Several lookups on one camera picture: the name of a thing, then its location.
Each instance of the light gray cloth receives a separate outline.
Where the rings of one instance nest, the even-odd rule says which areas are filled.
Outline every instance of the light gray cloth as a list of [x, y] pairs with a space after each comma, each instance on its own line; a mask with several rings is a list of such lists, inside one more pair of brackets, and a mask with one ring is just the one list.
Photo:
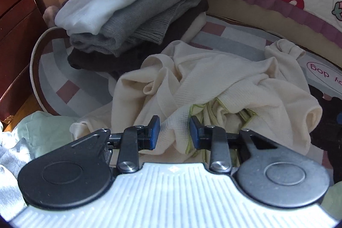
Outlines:
[[10, 221], [26, 207], [16, 179], [33, 156], [26, 139], [16, 142], [9, 132], [0, 132], [0, 143], [0, 214]]
[[0, 214], [6, 221], [26, 208], [16, 178], [3, 165], [0, 165], [0, 195]]
[[70, 43], [90, 53], [121, 53], [143, 41], [161, 44], [169, 25], [201, 0], [137, 0], [116, 11], [101, 27], [99, 34], [73, 34]]

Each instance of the black object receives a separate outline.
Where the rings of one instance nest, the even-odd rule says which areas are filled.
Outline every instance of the black object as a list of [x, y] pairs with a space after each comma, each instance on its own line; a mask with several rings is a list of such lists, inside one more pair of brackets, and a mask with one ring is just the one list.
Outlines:
[[342, 228], [342, 221], [340, 221], [336, 226], [335, 228]]
[[[114, 176], [139, 170], [138, 150], [153, 150], [160, 120], [111, 135], [100, 129], [26, 164], [18, 175], [24, 199], [45, 210], [68, 210], [86, 205], [111, 187]], [[111, 150], [119, 149], [118, 167], [108, 166]]]
[[265, 205], [304, 207], [319, 202], [328, 190], [330, 179], [323, 166], [256, 132], [242, 129], [229, 134], [220, 127], [201, 125], [196, 116], [190, 118], [189, 128], [194, 147], [211, 150], [213, 172], [229, 174], [228, 144], [238, 150], [242, 164], [233, 177], [247, 195]]
[[342, 123], [338, 121], [342, 112], [342, 100], [332, 97], [331, 100], [323, 98], [323, 93], [309, 85], [310, 93], [319, 102], [323, 109], [321, 121], [310, 133], [311, 143], [328, 153], [328, 159], [333, 167], [334, 182], [342, 181]]

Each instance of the stack of clothes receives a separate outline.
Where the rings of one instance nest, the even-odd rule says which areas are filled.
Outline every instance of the stack of clothes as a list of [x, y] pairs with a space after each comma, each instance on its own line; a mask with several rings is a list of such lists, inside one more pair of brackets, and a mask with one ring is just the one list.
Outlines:
[[[134, 0], [132, 3], [127, 0], [120, 9], [116, 7], [120, 0], [113, 0], [108, 10], [98, 0], [83, 13], [81, 9], [70, 11], [73, 1], [88, 4], [87, 0], [70, 0], [55, 20], [67, 30], [74, 46], [69, 64], [76, 69], [109, 72], [116, 79], [139, 69], [149, 55], [160, 53], [172, 41], [189, 42], [205, 25], [208, 10], [206, 0]], [[75, 21], [80, 15], [82, 18], [94, 13], [98, 16], [101, 11], [99, 21], [94, 18], [82, 26]]]

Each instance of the crumpled white fabric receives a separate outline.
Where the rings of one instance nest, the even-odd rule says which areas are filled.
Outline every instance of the crumpled white fabric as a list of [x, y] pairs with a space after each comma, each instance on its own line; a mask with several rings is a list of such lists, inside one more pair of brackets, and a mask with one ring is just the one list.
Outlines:
[[[157, 146], [141, 153], [153, 161], [185, 161], [192, 156], [187, 153], [191, 105], [217, 98], [229, 113], [249, 109], [257, 114], [245, 127], [305, 155], [322, 108], [310, 95], [297, 62], [303, 54], [292, 42], [279, 40], [266, 47], [266, 60], [254, 62], [174, 41], [162, 54], [149, 56], [141, 69], [119, 79], [107, 127], [122, 132], [158, 115], [162, 124]], [[82, 132], [74, 133], [75, 138], [92, 132], [94, 121], [83, 118]]]

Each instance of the black circular cover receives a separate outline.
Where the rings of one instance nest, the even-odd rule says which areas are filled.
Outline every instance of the black circular cover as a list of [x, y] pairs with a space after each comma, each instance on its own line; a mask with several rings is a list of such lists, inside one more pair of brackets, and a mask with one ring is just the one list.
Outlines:
[[286, 209], [318, 202], [329, 187], [324, 167], [285, 147], [259, 151], [240, 166], [236, 179], [253, 199]]
[[18, 175], [24, 199], [47, 210], [66, 210], [85, 205], [111, 185], [109, 167], [98, 158], [46, 162], [35, 159]]

